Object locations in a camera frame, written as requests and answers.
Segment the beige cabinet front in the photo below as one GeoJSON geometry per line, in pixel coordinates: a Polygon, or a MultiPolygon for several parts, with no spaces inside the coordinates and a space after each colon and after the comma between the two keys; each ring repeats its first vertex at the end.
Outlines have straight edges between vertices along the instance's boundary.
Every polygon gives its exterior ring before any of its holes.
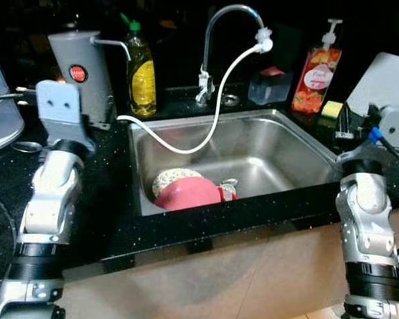
{"type": "Polygon", "coordinates": [[[264,227],[139,253],[126,270],[72,274],[68,319],[291,319],[339,308],[348,291],[340,224],[264,227]]]}

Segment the chrome gooseneck faucet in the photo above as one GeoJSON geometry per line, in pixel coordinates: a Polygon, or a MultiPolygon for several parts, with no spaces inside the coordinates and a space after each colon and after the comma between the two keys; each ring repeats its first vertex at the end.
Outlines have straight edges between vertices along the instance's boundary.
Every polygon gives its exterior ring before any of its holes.
{"type": "Polygon", "coordinates": [[[255,11],[255,9],[252,9],[245,4],[230,4],[228,6],[224,6],[223,8],[219,9],[218,12],[215,12],[215,15],[211,16],[205,30],[205,36],[203,37],[203,60],[202,64],[200,65],[198,75],[199,93],[196,95],[196,104],[199,104],[199,106],[206,106],[207,101],[211,98],[211,94],[215,91],[213,80],[211,79],[211,75],[209,75],[208,72],[209,54],[211,54],[211,45],[213,38],[212,33],[215,24],[217,24],[218,19],[220,19],[221,16],[223,16],[225,13],[236,11],[247,13],[251,18],[254,18],[255,23],[258,24],[259,29],[261,27],[266,27],[259,13],[255,11]]]}

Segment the stainless steel sink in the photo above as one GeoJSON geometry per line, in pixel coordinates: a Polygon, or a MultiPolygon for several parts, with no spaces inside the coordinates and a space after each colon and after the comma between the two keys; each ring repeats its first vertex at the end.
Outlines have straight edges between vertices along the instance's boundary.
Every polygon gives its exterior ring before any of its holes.
{"type": "Polygon", "coordinates": [[[134,198],[141,215],[165,213],[154,204],[154,180],[189,168],[216,183],[236,180],[239,199],[340,179],[336,155],[279,110],[222,114],[211,140],[197,152],[169,151],[137,124],[128,126],[134,198]]]}

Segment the pink plate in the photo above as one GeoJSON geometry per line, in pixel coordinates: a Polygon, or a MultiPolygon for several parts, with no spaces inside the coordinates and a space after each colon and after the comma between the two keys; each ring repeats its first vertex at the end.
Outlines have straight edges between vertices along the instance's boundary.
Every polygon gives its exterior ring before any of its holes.
{"type": "Polygon", "coordinates": [[[211,180],[188,177],[175,180],[155,197],[154,204],[166,211],[193,209],[203,205],[221,203],[220,189],[211,180]]]}

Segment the yellow sponge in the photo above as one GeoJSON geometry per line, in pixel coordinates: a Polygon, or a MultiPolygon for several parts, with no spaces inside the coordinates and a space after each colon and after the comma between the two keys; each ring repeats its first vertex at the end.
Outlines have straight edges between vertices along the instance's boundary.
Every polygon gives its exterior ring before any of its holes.
{"type": "Polygon", "coordinates": [[[328,100],[321,110],[321,118],[337,120],[344,112],[345,103],[328,100]]]}

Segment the red and white cup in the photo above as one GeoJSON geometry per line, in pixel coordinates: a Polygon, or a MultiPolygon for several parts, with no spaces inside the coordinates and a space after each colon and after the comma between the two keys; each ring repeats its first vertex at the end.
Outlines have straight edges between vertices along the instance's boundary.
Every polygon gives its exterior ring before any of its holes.
{"type": "Polygon", "coordinates": [[[218,185],[218,191],[221,195],[222,201],[234,201],[238,199],[236,186],[238,185],[238,179],[224,179],[218,185]]]}

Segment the grey cylindrical water filter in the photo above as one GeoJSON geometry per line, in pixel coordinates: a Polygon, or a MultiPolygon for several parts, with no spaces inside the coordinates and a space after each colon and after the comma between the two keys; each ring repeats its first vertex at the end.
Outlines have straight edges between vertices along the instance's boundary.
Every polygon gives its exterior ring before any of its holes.
{"type": "Polygon", "coordinates": [[[48,40],[64,80],[80,87],[80,105],[87,124],[107,131],[115,118],[115,102],[103,47],[120,47],[128,62],[132,61],[132,55],[126,43],[101,39],[100,34],[63,31],[48,35],[48,40]]]}

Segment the floral patterned plate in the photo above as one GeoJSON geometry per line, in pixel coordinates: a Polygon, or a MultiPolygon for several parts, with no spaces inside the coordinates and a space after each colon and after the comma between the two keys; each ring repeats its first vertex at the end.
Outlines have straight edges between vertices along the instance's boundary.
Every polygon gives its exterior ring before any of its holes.
{"type": "Polygon", "coordinates": [[[169,186],[170,183],[178,181],[183,178],[199,177],[202,178],[203,175],[196,170],[190,168],[170,168],[160,174],[153,181],[153,194],[157,197],[161,194],[161,191],[169,186]]]}

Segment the clear plastic sponge holder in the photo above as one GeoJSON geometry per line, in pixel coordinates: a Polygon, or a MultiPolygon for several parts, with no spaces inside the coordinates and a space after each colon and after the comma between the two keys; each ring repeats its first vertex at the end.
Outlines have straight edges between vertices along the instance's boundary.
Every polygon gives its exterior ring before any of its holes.
{"type": "Polygon", "coordinates": [[[270,104],[287,100],[293,73],[272,66],[251,77],[247,97],[254,104],[270,104]]]}

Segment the yellow dish soap bottle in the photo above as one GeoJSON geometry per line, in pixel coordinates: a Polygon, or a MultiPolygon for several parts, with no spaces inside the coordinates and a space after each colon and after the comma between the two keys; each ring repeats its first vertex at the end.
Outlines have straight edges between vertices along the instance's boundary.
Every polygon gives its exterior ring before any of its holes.
{"type": "Polygon", "coordinates": [[[129,33],[124,39],[130,58],[127,62],[127,85],[130,109],[135,115],[147,118],[157,112],[155,91],[155,70],[151,49],[144,39],[141,25],[135,19],[120,14],[129,33]]]}

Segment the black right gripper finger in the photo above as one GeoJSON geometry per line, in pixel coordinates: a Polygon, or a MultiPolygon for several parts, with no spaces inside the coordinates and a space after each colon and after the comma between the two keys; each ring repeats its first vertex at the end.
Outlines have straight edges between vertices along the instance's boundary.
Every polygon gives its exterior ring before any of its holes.
{"type": "Polygon", "coordinates": [[[340,140],[354,139],[354,134],[350,130],[350,110],[347,103],[342,105],[337,118],[336,138],[340,140]]]}

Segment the red hand soap pump bottle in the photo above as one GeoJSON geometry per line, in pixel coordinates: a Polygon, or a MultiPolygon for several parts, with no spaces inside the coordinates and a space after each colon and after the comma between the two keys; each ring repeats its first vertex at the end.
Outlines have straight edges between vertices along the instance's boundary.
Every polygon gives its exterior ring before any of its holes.
{"type": "Polygon", "coordinates": [[[309,49],[302,75],[298,80],[291,109],[295,112],[315,114],[321,111],[325,93],[336,72],[342,51],[335,46],[336,26],[342,19],[328,19],[330,30],[321,39],[321,45],[309,49]]]}

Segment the white cutting board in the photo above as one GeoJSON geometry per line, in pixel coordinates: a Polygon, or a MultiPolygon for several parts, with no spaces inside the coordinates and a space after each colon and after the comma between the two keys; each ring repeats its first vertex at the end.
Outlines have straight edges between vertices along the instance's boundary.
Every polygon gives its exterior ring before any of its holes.
{"type": "Polygon", "coordinates": [[[346,103],[359,116],[366,115],[370,104],[399,107],[399,56],[376,55],[346,103]]]}

